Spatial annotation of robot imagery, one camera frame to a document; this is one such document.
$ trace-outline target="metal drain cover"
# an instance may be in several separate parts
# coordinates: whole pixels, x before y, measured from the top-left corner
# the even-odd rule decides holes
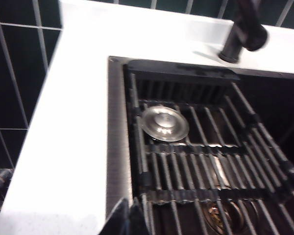
[[[176,110],[152,106],[145,109],[142,114],[142,129],[157,140],[174,142],[187,136],[189,125]]]

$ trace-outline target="black faucet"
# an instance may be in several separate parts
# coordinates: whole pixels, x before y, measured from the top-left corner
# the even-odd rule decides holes
[[[260,0],[237,0],[239,14],[236,17],[219,58],[229,63],[237,63],[242,47],[249,51],[261,48],[268,37],[260,24],[257,9]]]

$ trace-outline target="white countertop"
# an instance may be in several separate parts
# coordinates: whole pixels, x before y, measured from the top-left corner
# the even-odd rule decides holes
[[[95,235],[105,221],[109,55],[294,73],[294,30],[221,61],[231,22],[62,0],[58,41],[0,214],[0,235]]]

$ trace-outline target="sink basin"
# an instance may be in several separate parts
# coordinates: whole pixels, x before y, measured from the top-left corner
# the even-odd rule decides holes
[[[143,131],[159,105],[187,137]],[[294,234],[294,74],[110,57],[108,128],[107,213],[137,197],[153,235]]]

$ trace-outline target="faucet base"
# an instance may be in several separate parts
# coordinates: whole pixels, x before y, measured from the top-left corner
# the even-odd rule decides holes
[[[226,61],[226,62],[229,62],[229,63],[232,63],[232,64],[235,64],[239,61],[239,57],[229,57],[229,56],[226,56],[224,55],[222,52],[220,52],[218,54],[219,58]]]

